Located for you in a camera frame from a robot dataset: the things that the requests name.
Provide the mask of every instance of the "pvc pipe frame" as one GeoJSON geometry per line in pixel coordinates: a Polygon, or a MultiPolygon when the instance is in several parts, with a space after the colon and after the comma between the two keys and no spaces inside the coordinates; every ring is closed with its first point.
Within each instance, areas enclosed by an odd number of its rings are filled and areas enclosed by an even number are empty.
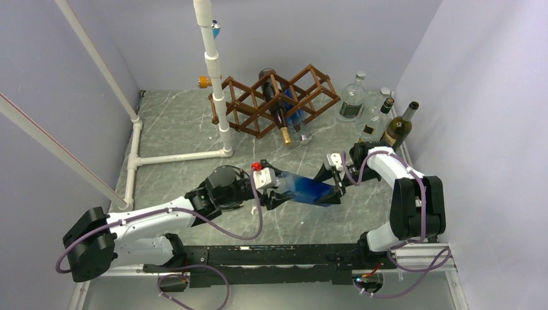
{"type": "Polygon", "coordinates": [[[143,122],[135,113],[131,104],[124,96],[120,86],[117,84],[114,76],[110,72],[103,58],[95,48],[90,37],[87,35],[85,29],[82,27],[80,21],[76,17],[74,11],[67,3],[67,0],[55,0],[57,6],[67,19],[68,23],[82,42],[86,51],[95,62],[95,65],[99,68],[103,77],[107,80],[107,83],[111,87],[112,91],[122,104],[126,113],[128,113],[133,123],[131,147],[127,161],[127,181],[125,185],[124,199],[118,196],[108,185],[102,182],[93,172],[91,172],[86,166],[84,166],[77,158],[75,158],[69,151],[67,151],[62,145],[60,145],[55,139],[49,136],[43,129],[35,124],[30,118],[26,116],[22,111],[18,110],[15,105],[5,105],[9,103],[7,99],[0,101],[0,112],[3,112],[14,123],[19,125],[25,132],[31,135],[36,141],[44,145],[50,152],[55,154],[61,161],[66,163],[70,168],[76,171],[84,180],[92,184],[97,190],[102,192],[108,199],[114,204],[118,205],[120,210],[129,211],[133,209],[133,192],[135,186],[135,174],[137,168],[141,165],[148,165],[153,163],[169,163],[174,161],[184,160],[196,160],[201,158],[216,158],[216,157],[229,157],[232,156],[232,142],[230,138],[230,127],[226,120],[226,106],[224,103],[224,93],[222,91],[220,82],[220,66],[218,60],[218,52],[215,47],[215,40],[213,38],[213,32],[211,30],[211,23],[213,17],[211,15],[211,2],[209,0],[194,0],[194,7],[196,11],[196,19],[202,29],[202,37],[204,39],[205,46],[205,63],[207,65],[207,72],[211,77],[211,84],[213,86],[213,101],[215,108],[218,112],[219,118],[219,134],[223,142],[223,148],[211,152],[198,152],[190,154],[179,154],[170,156],[158,156],[151,158],[140,158],[138,155],[139,141],[141,136],[141,130],[143,129],[143,122]]]}

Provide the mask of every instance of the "green wine bottle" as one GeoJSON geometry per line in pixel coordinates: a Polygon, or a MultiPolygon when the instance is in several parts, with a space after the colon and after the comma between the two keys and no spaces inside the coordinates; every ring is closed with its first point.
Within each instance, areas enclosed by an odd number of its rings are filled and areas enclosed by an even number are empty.
{"type": "Polygon", "coordinates": [[[403,113],[402,116],[394,118],[388,124],[381,141],[387,142],[394,150],[396,150],[407,138],[413,124],[411,124],[411,117],[415,114],[415,111],[419,108],[419,103],[413,101],[409,103],[409,107],[403,113]]]}

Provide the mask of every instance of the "bottle neck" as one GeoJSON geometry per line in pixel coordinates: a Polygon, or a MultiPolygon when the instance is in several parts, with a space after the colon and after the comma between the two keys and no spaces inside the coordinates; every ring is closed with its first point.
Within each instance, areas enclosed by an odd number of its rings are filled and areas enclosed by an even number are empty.
{"type": "Polygon", "coordinates": [[[403,119],[404,121],[410,121],[413,117],[413,114],[415,114],[415,111],[416,110],[413,110],[412,108],[407,108],[407,110],[405,110],[405,112],[401,116],[401,119],[403,119]]]}
{"type": "Polygon", "coordinates": [[[382,114],[388,114],[390,112],[390,109],[392,108],[391,105],[383,105],[381,107],[381,113],[382,114]]]}
{"type": "Polygon", "coordinates": [[[357,87],[361,87],[361,83],[363,83],[363,79],[356,79],[353,85],[355,88],[357,88],[357,87]]]}

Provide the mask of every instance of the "wine bottle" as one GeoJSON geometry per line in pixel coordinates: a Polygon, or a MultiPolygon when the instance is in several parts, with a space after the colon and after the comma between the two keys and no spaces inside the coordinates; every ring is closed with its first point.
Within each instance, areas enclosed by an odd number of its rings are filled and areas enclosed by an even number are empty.
{"type": "Polygon", "coordinates": [[[363,123],[360,124],[360,142],[377,142],[383,137],[386,124],[390,120],[388,112],[394,105],[394,99],[388,97],[383,106],[374,112],[366,111],[362,115],[363,123]]]}
{"type": "MultiPolygon", "coordinates": [[[[266,68],[261,70],[258,74],[258,78],[262,78],[263,76],[269,74],[270,72],[274,72],[274,69],[266,68]]],[[[264,96],[264,102],[269,102],[274,98],[276,91],[274,87],[277,87],[277,85],[272,85],[272,80],[267,79],[266,82],[264,82],[263,85],[261,85],[262,94],[264,96]]],[[[288,129],[288,121],[286,119],[286,113],[284,110],[283,105],[280,104],[280,102],[274,103],[270,108],[268,109],[272,117],[274,117],[274,122],[276,123],[276,126],[278,126],[278,129],[280,129],[280,133],[282,134],[282,138],[284,139],[285,144],[291,144],[291,136],[288,129]]]]}
{"type": "Polygon", "coordinates": [[[413,117],[413,114],[415,114],[415,111],[418,108],[418,102],[411,102],[402,116],[394,118],[388,124],[381,141],[387,142],[394,150],[396,150],[403,143],[405,138],[407,138],[409,132],[411,132],[411,129],[413,128],[413,124],[411,124],[411,117],[413,117]]]}

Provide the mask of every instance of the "white pvc pipe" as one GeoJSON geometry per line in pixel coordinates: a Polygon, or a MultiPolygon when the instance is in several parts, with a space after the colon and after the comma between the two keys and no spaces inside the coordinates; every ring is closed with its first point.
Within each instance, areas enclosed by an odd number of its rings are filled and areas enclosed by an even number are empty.
{"type": "Polygon", "coordinates": [[[57,156],[63,163],[67,164],[74,172],[78,173],[84,180],[104,194],[114,204],[121,208],[127,208],[126,202],[116,194],[105,182],[97,177],[91,170],[72,155],[57,140],[48,134],[42,127],[26,115],[21,109],[13,104],[7,97],[0,93],[0,112],[9,120],[13,121],[19,128],[23,129],[29,136],[42,144],[53,155],[57,156]]]}
{"type": "Polygon", "coordinates": [[[84,301],[89,291],[89,281],[78,282],[74,286],[74,292],[72,292],[72,299],[68,305],[68,310],[82,310],[84,309],[84,301]]]}
{"type": "Polygon", "coordinates": [[[129,101],[127,101],[127,98],[124,96],[123,92],[121,91],[120,87],[118,86],[116,80],[114,79],[114,76],[112,76],[109,68],[107,67],[107,64],[103,61],[103,58],[99,55],[99,52],[95,48],[95,45],[93,45],[93,42],[87,35],[86,31],[82,27],[82,24],[78,20],[78,17],[74,14],[74,11],[70,7],[70,5],[67,3],[67,0],[55,0],[57,3],[57,6],[63,12],[63,15],[65,15],[65,18],[67,19],[68,23],[84,45],[85,49],[95,62],[95,65],[99,68],[99,71],[103,74],[103,77],[107,80],[107,83],[114,91],[114,94],[120,101],[121,105],[125,109],[125,111],[128,113],[129,117],[131,118],[131,121],[139,122],[139,116],[137,116],[137,113],[133,110],[131,107],[131,104],[129,104],[129,101]]]}
{"type": "Polygon", "coordinates": [[[219,53],[215,47],[215,39],[211,30],[213,16],[211,14],[210,0],[194,0],[194,10],[196,12],[196,20],[202,30],[202,39],[205,46],[205,64],[207,65],[207,73],[211,78],[213,87],[213,103],[219,120],[218,128],[220,137],[223,142],[223,150],[225,154],[232,155],[232,140],[230,138],[229,125],[226,120],[226,104],[224,92],[222,90],[220,76],[219,53]]]}
{"type": "Polygon", "coordinates": [[[212,150],[209,152],[139,158],[139,162],[141,163],[141,165],[150,165],[152,163],[172,163],[174,161],[200,160],[204,158],[215,158],[215,157],[229,157],[230,155],[231,154],[226,154],[224,150],[212,150]]]}
{"type": "Polygon", "coordinates": [[[139,140],[141,138],[141,130],[143,129],[143,123],[137,122],[133,124],[133,133],[131,136],[131,146],[129,149],[129,155],[127,156],[127,177],[125,182],[125,193],[123,199],[128,205],[133,206],[133,191],[135,188],[135,174],[137,173],[137,167],[139,164],[139,140]]]}

